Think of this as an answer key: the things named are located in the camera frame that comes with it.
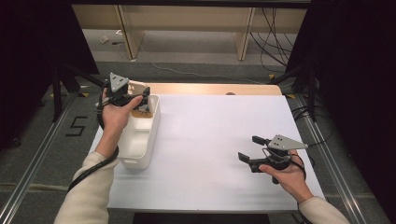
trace gray triangle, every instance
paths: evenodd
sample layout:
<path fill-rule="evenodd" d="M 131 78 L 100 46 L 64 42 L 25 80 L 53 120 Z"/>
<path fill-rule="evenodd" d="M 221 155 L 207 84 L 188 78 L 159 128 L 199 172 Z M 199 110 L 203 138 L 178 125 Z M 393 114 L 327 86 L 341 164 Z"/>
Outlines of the gray triangle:
<path fill-rule="evenodd" d="M 110 73 L 110 84 L 111 84 L 111 91 L 116 92 L 120 88 L 122 88 L 125 84 L 128 84 L 129 79 L 128 77 L 121 77 L 114 73 Z"/>

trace finger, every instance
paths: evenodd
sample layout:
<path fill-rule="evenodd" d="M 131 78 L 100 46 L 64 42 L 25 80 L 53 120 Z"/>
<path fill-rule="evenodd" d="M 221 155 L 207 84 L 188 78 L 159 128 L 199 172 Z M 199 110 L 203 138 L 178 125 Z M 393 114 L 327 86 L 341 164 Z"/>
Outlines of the finger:
<path fill-rule="evenodd" d="M 274 169 L 272 166 L 269 165 L 260 165 L 259 166 L 259 170 L 261 170 L 262 172 L 268 174 L 268 175 L 275 175 L 276 174 L 276 169 Z"/>
<path fill-rule="evenodd" d="M 298 155 L 298 153 L 297 153 L 297 150 L 296 150 L 296 149 L 289 150 L 289 153 Z"/>
<path fill-rule="evenodd" d="M 137 105 L 140 104 L 140 102 L 142 102 L 142 100 L 143 100 L 143 96 L 142 95 L 136 96 L 125 107 L 127 109 L 129 109 L 129 110 L 133 110 Z"/>
<path fill-rule="evenodd" d="M 103 94 L 102 94 L 102 99 L 105 99 L 107 97 L 107 88 L 103 89 Z"/>

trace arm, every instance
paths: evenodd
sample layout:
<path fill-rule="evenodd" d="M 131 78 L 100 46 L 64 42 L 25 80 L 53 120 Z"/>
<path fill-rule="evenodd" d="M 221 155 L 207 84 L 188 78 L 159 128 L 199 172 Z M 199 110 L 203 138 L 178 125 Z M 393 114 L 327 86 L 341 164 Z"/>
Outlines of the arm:
<path fill-rule="evenodd" d="M 303 162 L 293 156 L 292 159 L 299 163 Z M 343 214 L 330 203 L 312 194 L 304 180 L 304 173 L 300 168 L 291 164 L 285 170 L 278 171 L 269 165 L 261 165 L 261 171 L 275 177 L 282 188 L 288 192 L 299 204 L 301 213 L 312 223 L 349 223 Z"/>
<path fill-rule="evenodd" d="M 95 151 L 87 156 L 74 178 L 110 157 L 120 140 L 122 130 L 128 123 L 130 112 L 139 105 L 141 96 L 135 97 L 128 105 L 117 107 L 106 105 L 103 110 L 105 128 Z M 107 166 L 87 176 L 64 199 L 55 223 L 107 223 L 107 204 L 114 178 L 115 160 Z"/>

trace white sleeve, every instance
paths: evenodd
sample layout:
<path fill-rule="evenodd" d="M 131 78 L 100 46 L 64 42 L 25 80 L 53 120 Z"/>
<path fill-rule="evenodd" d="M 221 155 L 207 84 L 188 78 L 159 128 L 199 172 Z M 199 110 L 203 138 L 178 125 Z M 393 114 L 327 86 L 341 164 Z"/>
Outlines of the white sleeve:
<path fill-rule="evenodd" d="M 299 205 L 300 212 L 313 224 L 349 223 L 344 215 L 319 197 L 312 197 Z"/>
<path fill-rule="evenodd" d="M 89 154 L 73 179 L 105 159 L 97 152 Z M 108 223 L 108 197 L 113 184 L 114 167 L 118 163 L 118 160 L 114 160 L 73 187 L 67 193 L 55 223 Z"/>

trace aluminum rail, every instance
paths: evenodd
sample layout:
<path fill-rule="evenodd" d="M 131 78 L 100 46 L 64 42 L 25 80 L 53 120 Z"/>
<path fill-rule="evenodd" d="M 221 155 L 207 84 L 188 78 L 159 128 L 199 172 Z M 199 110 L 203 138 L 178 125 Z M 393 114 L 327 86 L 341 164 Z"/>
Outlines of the aluminum rail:
<path fill-rule="evenodd" d="M 297 101 L 299 106 L 305 105 L 303 96 L 297 95 Z M 309 117 L 305 117 L 304 120 L 308 126 L 309 131 L 314 137 L 316 143 L 323 142 L 325 138 L 323 137 L 323 134 L 321 133 L 318 125 L 315 122 L 313 122 L 312 119 Z M 332 181 L 336 186 L 341 199 L 344 202 L 344 205 L 349 213 L 352 223 L 356 223 L 356 224 L 368 223 L 361 211 L 361 206 L 359 205 L 359 202 L 353 196 L 353 193 L 349 185 L 344 179 L 342 172 L 338 168 L 337 162 L 334 156 L 332 155 L 329 146 L 326 144 L 326 142 L 323 142 L 322 144 L 318 144 L 318 149 L 320 155 L 322 156 L 326 164 L 326 167 L 329 170 L 330 176 L 332 177 Z"/>
<path fill-rule="evenodd" d="M 25 173 L 23 174 L 20 182 L 13 190 L 11 196 L 8 198 L 7 202 L 2 207 L 0 213 L 0 223 L 10 223 L 12 218 L 14 218 L 15 214 L 18 211 L 18 208 L 21 205 L 21 202 L 26 195 L 27 190 L 29 189 L 30 184 L 35 179 L 35 176 L 41 167 L 44 159 L 50 147 L 53 143 L 53 140 L 56 137 L 60 127 L 64 123 L 64 119 L 68 114 L 69 108 L 71 104 L 73 104 L 74 100 L 77 98 L 78 94 L 76 92 L 69 92 L 65 101 L 64 101 L 64 112 L 60 115 L 56 122 L 53 122 L 47 132 L 44 140 L 42 141 L 38 151 L 35 156 L 32 158 L 29 166 L 27 167 Z"/>

